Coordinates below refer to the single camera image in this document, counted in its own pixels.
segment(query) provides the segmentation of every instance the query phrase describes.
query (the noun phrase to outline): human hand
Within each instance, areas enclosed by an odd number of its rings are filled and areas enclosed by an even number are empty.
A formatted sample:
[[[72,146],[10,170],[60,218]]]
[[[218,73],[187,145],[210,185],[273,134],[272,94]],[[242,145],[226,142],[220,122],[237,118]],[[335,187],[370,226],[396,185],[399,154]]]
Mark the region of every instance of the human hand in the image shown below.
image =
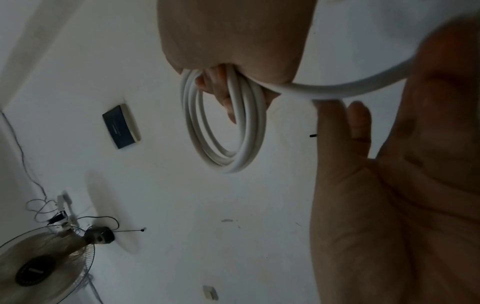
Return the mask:
[[[199,89],[235,117],[223,64],[273,84],[291,82],[302,59],[317,0],[158,0],[162,50],[172,67],[203,70]],[[266,106],[278,94],[264,89]]]
[[[322,304],[480,302],[478,35],[455,21],[420,46],[376,159],[362,103],[316,104]]]

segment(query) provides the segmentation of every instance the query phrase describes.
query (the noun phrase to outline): cable coil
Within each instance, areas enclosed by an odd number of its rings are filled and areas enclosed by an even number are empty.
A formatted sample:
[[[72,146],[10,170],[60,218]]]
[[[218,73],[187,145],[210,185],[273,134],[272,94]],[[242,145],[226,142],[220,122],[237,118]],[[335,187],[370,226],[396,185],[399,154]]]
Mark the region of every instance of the cable coil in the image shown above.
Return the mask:
[[[411,60],[407,60],[389,70],[356,82],[336,86],[309,86],[257,82],[237,73],[232,65],[227,65],[228,91],[239,133],[238,148],[235,151],[225,149],[212,133],[205,115],[203,92],[195,85],[195,79],[202,75],[201,71],[184,70],[182,72],[180,99],[188,133],[199,156],[210,168],[218,172],[234,173],[242,171],[255,159],[264,140],[267,110],[261,86],[299,99],[343,99],[373,92],[405,79],[410,66]],[[217,151],[205,139],[197,107],[203,129]]]

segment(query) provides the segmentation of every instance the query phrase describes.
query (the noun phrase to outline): wall fan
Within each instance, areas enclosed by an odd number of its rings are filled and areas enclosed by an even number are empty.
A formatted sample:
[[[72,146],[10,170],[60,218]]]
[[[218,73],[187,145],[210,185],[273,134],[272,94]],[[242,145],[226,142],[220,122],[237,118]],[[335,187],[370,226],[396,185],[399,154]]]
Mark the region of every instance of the wall fan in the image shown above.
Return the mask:
[[[87,277],[95,245],[109,244],[108,227],[64,223],[17,236],[0,247],[0,304],[57,304]]]

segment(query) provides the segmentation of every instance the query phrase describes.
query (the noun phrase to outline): fan guard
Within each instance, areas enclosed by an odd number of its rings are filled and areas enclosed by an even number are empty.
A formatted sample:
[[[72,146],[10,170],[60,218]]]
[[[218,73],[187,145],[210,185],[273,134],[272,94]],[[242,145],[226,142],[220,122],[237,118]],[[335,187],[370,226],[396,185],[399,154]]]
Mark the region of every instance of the fan guard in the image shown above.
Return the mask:
[[[60,303],[90,271],[95,246],[72,250],[85,231],[61,226],[31,230],[0,247],[0,304]]]

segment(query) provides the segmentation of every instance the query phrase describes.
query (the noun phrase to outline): electric fan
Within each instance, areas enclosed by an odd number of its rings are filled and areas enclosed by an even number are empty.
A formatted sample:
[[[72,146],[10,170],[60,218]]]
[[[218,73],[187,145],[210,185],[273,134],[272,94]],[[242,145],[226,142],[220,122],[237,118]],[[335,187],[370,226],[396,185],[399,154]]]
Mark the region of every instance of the electric fan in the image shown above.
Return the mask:
[[[17,236],[0,247],[0,304],[57,304],[85,279],[95,244],[115,236],[108,227],[69,224]]]

